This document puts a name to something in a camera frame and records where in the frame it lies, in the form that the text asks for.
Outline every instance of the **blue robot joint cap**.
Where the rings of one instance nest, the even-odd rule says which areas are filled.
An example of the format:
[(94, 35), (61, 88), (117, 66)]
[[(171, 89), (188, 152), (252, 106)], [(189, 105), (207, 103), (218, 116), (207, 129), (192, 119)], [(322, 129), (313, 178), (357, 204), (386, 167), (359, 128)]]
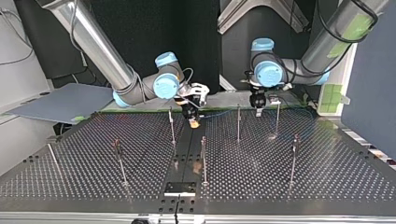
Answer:
[(251, 43), (251, 51), (269, 51), (274, 45), (274, 40), (270, 38), (258, 38)]
[(177, 76), (165, 73), (158, 76), (153, 84), (154, 93), (161, 99), (172, 99), (177, 95), (179, 81)]
[(256, 65), (254, 74), (262, 86), (271, 88), (280, 84), (283, 77), (283, 69), (277, 63), (263, 61)]
[(155, 64), (158, 68), (174, 62), (177, 62), (177, 57), (174, 52), (163, 53), (155, 59)]

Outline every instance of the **perforated metal table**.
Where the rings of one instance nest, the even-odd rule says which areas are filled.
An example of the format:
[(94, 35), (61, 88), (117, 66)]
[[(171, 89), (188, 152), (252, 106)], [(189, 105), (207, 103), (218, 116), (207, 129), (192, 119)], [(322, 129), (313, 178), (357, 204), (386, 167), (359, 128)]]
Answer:
[[(96, 114), (53, 145), (59, 165), (45, 147), (0, 177), (0, 219), (18, 212), (66, 212), (396, 220), (396, 173), (330, 121), (307, 110), (282, 110), (272, 138), (275, 110), (265, 110), (261, 118), (243, 110), (237, 143), (237, 112), (217, 113), (196, 130), (174, 114), (175, 147), (167, 113)], [(290, 184), (295, 134), (302, 150)], [(203, 136), (207, 186), (202, 185)], [(122, 185), (114, 156), (116, 138), (124, 148), (129, 187)], [(165, 197), (166, 185), (173, 182), (194, 183), (195, 196)]]

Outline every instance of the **white wall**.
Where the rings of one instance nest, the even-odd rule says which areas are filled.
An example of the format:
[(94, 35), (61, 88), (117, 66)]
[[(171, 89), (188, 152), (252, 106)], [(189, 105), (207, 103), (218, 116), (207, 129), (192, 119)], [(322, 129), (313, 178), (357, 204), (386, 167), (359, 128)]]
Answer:
[[(1, 0), (0, 7), (17, 12), (12, 0)], [(9, 15), (8, 18), (24, 36), (21, 24)], [(12, 62), (29, 54), (30, 49), (16, 37), (3, 18), (0, 18), (0, 30), (0, 63)], [(43, 70), (34, 54), (20, 63), (0, 65), (0, 107), (49, 89)]]
[[(13, 0), (0, 0), (0, 7), (17, 12)], [(12, 62), (29, 54), (30, 49), (16, 36), (0, 16), (0, 63)], [(8, 18), (24, 36), (21, 24)], [(8, 65), (0, 65), (0, 175), (37, 152), (54, 135), (53, 122), (2, 115), (24, 100), (49, 91), (37, 57)]]

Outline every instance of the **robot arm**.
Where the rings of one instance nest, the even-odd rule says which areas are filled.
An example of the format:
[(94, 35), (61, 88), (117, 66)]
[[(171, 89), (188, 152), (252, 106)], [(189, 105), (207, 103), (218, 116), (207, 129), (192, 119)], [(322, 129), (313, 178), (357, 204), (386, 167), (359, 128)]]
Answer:
[(43, 8), (50, 10), (69, 33), (73, 33), (82, 50), (111, 83), (114, 89), (113, 97), (118, 105), (136, 105), (157, 96), (162, 99), (175, 98), (177, 103), (182, 105), (183, 115), (191, 122), (191, 127), (199, 126), (198, 105), (205, 104), (209, 89), (205, 85), (188, 83), (173, 52), (158, 56), (155, 63), (159, 72), (140, 80), (134, 69), (117, 53), (80, 0), (36, 1)]
[(344, 0), (301, 60), (280, 59), (274, 41), (259, 38), (251, 47), (249, 84), (253, 107), (265, 105), (264, 92), (282, 84), (322, 85), (342, 61), (351, 44), (361, 42), (376, 24), (389, 0)]

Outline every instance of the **black curtain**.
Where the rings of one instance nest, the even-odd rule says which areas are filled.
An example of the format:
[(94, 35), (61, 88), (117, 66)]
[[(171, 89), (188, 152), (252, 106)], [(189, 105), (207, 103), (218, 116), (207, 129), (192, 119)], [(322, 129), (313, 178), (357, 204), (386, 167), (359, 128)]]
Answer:
[(105, 33), (142, 77), (157, 72), (154, 60), (173, 51), (192, 81), (219, 89), (219, 0), (94, 0), (92, 11)]

